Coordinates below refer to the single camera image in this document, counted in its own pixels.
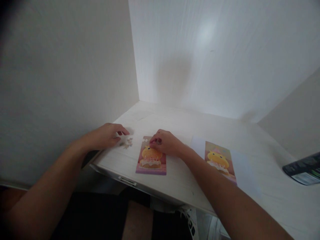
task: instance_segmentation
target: hand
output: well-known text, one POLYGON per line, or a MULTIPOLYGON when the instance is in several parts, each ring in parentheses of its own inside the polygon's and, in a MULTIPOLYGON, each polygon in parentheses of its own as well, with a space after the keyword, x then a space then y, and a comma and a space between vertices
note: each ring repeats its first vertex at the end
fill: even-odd
POLYGON ((150 139, 150 147, 165 154, 182 158, 189 147, 177 139, 171 132, 159 129, 150 139))
POLYGON ((103 150, 115 146, 117 142, 121 140, 120 137, 116 137, 116 133, 120 136, 122 134, 130 134, 121 124, 106 123, 83 135, 76 143, 88 152, 92 150, 103 150))

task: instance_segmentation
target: finger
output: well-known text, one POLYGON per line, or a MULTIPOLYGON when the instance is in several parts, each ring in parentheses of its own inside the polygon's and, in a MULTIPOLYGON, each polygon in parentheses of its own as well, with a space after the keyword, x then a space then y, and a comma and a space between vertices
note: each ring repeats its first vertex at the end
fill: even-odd
POLYGON ((112 139, 112 143, 113 143, 113 145, 116 145, 116 144, 117 144, 117 142, 119 142, 120 140, 121 140, 121 137, 113 138, 113 139, 112 139))
POLYGON ((121 124, 115 124, 116 126, 116 131, 123 132, 123 135, 130 135, 129 131, 125 129, 121 124))
POLYGON ((155 140, 160 138, 160 136, 161 136, 161 133, 156 133, 155 135, 153 135, 153 137, 150 139, 150 143, 153 143, 155 140))
POLYGON ((153 149, 155 149, 155 150, 158 150, 158 151, 162 152, 162 151, 161 151, 161 145, 159 145, 159 144, 150 143, 150 147, 153 148, 153 149))

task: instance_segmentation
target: puzzle piece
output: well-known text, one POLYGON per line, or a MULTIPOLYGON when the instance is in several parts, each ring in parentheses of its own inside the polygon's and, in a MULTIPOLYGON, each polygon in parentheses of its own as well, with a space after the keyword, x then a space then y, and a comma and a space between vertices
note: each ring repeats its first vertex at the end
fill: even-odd
POLYGON ((133 138, 127 139, 127 142, 128 142, 127 144, 125 144, 124 142, 120 143, 120 146, 124 146, 125 149, 128 149, 129 147, 132 146, 132 139, 133 138))

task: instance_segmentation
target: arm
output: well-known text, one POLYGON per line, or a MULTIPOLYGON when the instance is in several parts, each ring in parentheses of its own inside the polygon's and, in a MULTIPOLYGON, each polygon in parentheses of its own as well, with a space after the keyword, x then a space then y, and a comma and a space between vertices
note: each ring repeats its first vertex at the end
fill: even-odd
POLYGON ((73 142, 37 183, 6 213, 17 238, 49 239, 62 217, 76 186, 82 160, 91 150, 113 147, 129 132, 120 124, 107 123, 73 142))
POLYGON ((189 167, 231 239, 292 237, 253 199, 231 183, 170 132, 159 129, 150 147, 181 158, 189 167))

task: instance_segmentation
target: yellow chick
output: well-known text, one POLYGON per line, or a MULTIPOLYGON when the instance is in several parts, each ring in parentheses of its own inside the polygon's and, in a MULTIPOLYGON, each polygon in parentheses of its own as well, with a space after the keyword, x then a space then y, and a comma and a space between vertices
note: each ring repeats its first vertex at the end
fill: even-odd
POLYGON ((215 151, 210 151, 207 156, 210 159, 210 161, 220 164, 223 168, 229 167, 229 163, 226 160, 225 156, 223 156, 215 151))
POLYGON ((154 158, 160 160, 162 157, 162 152, 159 152, 153 148, 150 148, 150 146, 145 146, 145 149, 142 151, 142 157, 143 158, 154 158))

